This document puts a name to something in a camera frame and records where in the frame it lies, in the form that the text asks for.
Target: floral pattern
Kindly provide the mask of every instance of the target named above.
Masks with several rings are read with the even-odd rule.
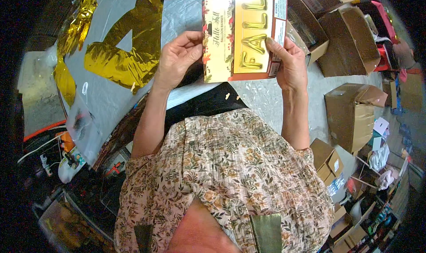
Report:
[[[282,252],[316,252],[334,218],[312,150],[294,150],[249,109],[186,118],[157,154],[130,160],[126,175],[114,233],[119,252],[139,252],[139,224],[153,226],[152,252],[167,250],[194,197],[243,252],[256,252],[250,215],[281,214]]]

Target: fingernail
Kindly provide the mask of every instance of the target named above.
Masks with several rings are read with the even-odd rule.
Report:
[[[265,40],[265,43],[270,43],[270,44],[272,44],[272,43],[274,43],[275,41],[274,41],[274,39],[272,38],[272,37],[267,37],[266,38],[266,40]]]

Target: person's left hand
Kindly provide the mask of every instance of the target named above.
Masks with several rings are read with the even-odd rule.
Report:
[[[188,68],[203,53],[203,33],[185,31],[167,43],[161,52],[159,67],[154,76],[154,85],[171,91],[182,81]]]

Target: forearm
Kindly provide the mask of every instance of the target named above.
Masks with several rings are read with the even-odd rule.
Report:
[[[170,91],[153,85],[133,139],[132,158],[155,154],[164,137],[167,99]]]
[[[283,117],[281,136],[294,149],[309,147],[308,93],[282,91]]]

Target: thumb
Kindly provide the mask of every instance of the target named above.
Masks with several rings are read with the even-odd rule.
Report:
[[[273,53],[275,53],[284,64],[288,64],[293,56],[273,38],[267,37],[265,40],[266,47]]]
[[[195,63],[198,59],[201,58],[203,54],[203,45],[198,44],[192,47],[189,52],[184,56],[183,63],[187,67],[190,67],[193,63]]]

